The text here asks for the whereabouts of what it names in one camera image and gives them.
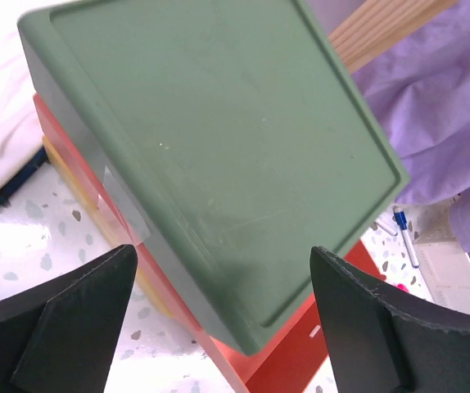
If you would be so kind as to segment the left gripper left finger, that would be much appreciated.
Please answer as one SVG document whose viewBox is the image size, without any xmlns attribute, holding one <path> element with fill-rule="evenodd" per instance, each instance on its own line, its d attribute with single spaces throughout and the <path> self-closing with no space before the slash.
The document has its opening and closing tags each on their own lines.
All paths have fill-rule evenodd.
<svg viewBox="0 0 470 393">
<path fill-rule="evenodd" d="M 102 392 L 136 275 L 133 246 L 0 300 L 0 392 Z"/>
</svg>

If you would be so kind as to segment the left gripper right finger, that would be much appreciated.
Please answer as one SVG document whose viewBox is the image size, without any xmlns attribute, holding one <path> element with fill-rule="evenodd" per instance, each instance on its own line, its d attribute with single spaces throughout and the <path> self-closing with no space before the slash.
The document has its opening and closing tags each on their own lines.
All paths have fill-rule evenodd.
<svg viewBox="0 0 470 393">
<path fill-rule="evenodd" d="M 323 247 L 314 297 L 340 392 L 470 392 L 470 315 L 413 296 Z"/>
</svg>

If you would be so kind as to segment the three-drawer desk organizer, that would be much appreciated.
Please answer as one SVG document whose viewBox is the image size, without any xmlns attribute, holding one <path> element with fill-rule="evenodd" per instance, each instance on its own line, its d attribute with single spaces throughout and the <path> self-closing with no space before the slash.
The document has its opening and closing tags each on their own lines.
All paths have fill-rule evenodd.
<svg viewBox="0 0 470 393">
<path fill-rule="evenodd" d="M 49 141 L 174 316 L 235 391 L 303 391 L 311 249 L 346 255 L 409 181 L 308 3 L 75 1 L 17 26 Z"/>
</svg>

